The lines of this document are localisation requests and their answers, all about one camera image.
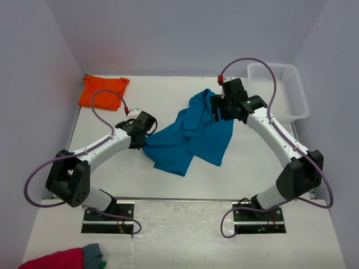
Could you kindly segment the blue t shirt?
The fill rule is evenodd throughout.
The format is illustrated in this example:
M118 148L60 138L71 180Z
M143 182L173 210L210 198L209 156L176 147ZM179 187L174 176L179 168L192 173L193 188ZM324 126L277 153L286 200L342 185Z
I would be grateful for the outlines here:
M185 176L194 156L220 166L233 133L233 120L213 121L209 89L194 95L165 129L149 136L142 148L154 167Z

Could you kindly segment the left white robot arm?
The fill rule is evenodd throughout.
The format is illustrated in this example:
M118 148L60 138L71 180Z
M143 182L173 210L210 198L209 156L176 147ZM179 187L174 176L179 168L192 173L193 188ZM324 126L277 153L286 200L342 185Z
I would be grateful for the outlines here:
M127 150L140 149L151 129L157 127L155 117L135 109L129 119L111 126L108 135L96 142L69 152L58 152L48 175L45 187L71 207L84 206L97 212L104 220L116 215L117 200L101 189L90 184L92 172L113 155Z

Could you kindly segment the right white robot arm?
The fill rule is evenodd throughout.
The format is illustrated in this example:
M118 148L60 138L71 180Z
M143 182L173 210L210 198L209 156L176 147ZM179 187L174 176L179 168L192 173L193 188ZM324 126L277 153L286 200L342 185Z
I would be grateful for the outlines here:
M321 184L319 171L324 157L320 151L310 151L291 136L272 115L259 96L248 96L241 79L221 83L222 93L210 98L213 120L237 119L254 130L275 153L283 171L267 190L251 199L250 213L263 220L270 209L291 201Z

